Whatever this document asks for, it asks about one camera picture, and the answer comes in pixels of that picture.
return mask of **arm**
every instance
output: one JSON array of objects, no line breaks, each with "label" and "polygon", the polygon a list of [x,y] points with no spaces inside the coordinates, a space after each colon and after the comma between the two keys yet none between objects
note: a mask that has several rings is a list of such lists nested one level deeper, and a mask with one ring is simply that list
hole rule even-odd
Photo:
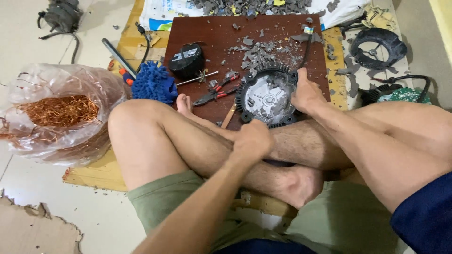
[{"label": "arm", "polygon": [[[297,92],[292,103],[311,115],[338,142],[355,164],[366,184],[391,211],[407,197],[451,171],[447,162],[414,149],[334,108],[323,98],[317,84],[298,71]],[[399,170],[409,168],[410,173]]]},{"label": "arm", "polygon": [[176,208],[133,252],[207,253],[241,182],[273,146],[267,125],[252,121],[238,133],[224,165]]}]

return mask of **green shorts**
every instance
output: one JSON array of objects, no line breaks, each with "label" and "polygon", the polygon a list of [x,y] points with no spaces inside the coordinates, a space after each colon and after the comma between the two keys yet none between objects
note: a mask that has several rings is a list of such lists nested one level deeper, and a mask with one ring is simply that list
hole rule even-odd
[{"label": "green shorts", "polygon": [[[193,171],[147,183],[127,195],[146,233],[157,227],[204,180]],[[241,221],[230,212],[212,252],[249,239],[295,241],[323,253],[403,253],[406,245],[389,225],[391,213],[367,186],[325,182],[322,193],[302,207],[283,234]]]}]

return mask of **metal shaft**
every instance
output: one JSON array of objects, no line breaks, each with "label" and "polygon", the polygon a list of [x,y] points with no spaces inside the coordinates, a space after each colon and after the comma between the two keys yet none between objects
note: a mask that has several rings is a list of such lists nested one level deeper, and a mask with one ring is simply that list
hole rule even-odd
[{"label": "metal shaft", "polygon": [[[204,77],[212,76],[213,74],[217,74],[217,73],[218,73],[218,71],[215,71],[215,72],[212,72],[212,73],[209,73],[209,74],[205,75]],[[178,86],[178,85],[183,85],[183,84],[186,84],[186,83],[190,83],[190,82],[196,81],[196,80],[198,80],[198,79],[200,79],[200,78],[201,78],[201,77],[195,78],[195,79],[192,79],[192,80],[187,80],[187,81],[184,81],[184,82],[182,82],[182,83],[176,84],[176,86]]]},{"label": "metal shaft", "polygon": [[102,39],[102,43],[107,47],[107,49],[113,55],[114,59],[116,59],[134,79],[137,78],[137,72],[132,68],[132,66],[129,65],[126,59],[124,59],[124,57],[119,54],[116,48],[114,48],[106,38]]}]

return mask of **red-handled pliers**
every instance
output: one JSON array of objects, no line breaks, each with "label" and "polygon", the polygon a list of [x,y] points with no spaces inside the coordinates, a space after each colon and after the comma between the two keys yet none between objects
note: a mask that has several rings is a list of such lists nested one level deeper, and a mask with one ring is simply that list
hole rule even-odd
[{"label": "red-handled pliers", "polygon": [[238,85],[234,86],[233,88],[231,88],[227,91],[220,92],[220,90],[223,88],[224,85],[230,83],[233,80],[238,79],[239,77],[240,77],[240,75],[238,73],[234,74],[233,76],[227,78],[220,84],[214,86],[212,89],[210,89],[210,92],[208,94],[202,96],[201,98],[199,98],[195,102],[193,102],[193,106],[201,106],[201,105],[208,103],[209,101],[213,101],[213,100],[216,100],[216,99],[219,99],[222,97],[226,97],[230,94],[235,93],[237,91]]}]

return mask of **blue microfiber mitt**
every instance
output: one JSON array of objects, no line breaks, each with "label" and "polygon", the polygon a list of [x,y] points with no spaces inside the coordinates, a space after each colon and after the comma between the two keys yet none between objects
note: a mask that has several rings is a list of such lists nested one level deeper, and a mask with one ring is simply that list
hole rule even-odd
[{"label": "blue microfiber mitt", "polygon": [[171,105],[177,98],[174,78],[168,75],[166,67],[157,67],[157,62],[141,64],[141,71],[132,85],[134,99],[154,99]]}]

